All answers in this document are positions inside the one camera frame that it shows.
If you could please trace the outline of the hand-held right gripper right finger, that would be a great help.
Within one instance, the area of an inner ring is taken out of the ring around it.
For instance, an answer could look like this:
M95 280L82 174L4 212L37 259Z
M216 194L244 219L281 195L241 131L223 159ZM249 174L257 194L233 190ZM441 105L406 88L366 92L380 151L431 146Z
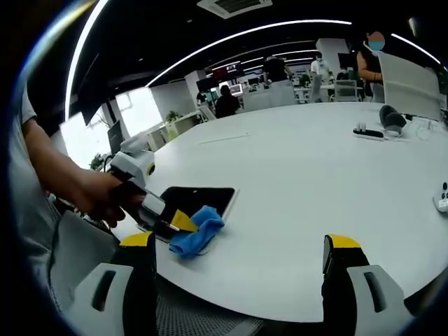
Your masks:
M350 237L324 238L321 296L326 335L398 335L413 319L402 288Z

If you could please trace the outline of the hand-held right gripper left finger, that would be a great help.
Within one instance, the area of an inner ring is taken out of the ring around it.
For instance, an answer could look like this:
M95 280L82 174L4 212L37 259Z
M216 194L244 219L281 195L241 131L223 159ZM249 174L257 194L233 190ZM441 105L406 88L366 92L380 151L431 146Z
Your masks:
M77 335L157 335L155 235L123 239L76 287L64 318Z

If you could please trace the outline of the person's left hand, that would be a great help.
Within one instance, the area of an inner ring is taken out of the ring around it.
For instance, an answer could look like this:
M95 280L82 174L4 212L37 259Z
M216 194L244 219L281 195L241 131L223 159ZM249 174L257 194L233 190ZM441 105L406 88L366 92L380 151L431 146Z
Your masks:
M111 174L82 169L71 202L92 219L115 228L125 219L125 211L136 211L144 200L141 193L114 195L113 191L121 184Z

